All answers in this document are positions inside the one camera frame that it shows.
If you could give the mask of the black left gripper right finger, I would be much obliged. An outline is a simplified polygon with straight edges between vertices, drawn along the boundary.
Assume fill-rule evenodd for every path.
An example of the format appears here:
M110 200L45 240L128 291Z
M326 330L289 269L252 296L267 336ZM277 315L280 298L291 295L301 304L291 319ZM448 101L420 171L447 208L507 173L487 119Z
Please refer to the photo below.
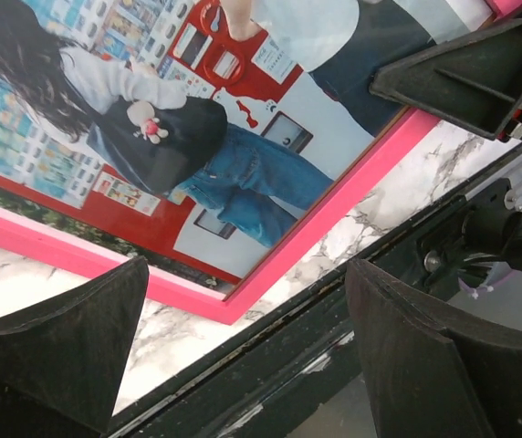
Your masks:
M363 259L345 290L380 437L522 437L522 331Z

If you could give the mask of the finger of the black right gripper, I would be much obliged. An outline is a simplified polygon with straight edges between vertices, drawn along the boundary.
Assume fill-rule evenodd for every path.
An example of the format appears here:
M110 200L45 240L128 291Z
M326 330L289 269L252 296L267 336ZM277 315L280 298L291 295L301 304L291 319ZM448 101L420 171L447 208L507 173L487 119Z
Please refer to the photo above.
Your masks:
M522 11L381 68L370 91L489 140L522 140Z

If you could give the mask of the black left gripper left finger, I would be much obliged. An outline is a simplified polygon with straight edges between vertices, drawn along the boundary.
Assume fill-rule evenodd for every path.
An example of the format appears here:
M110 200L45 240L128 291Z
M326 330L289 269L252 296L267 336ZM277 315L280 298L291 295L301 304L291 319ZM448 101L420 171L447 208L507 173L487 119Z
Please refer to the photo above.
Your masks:
M142 257L0 318L0 437L101 437L149 281Z

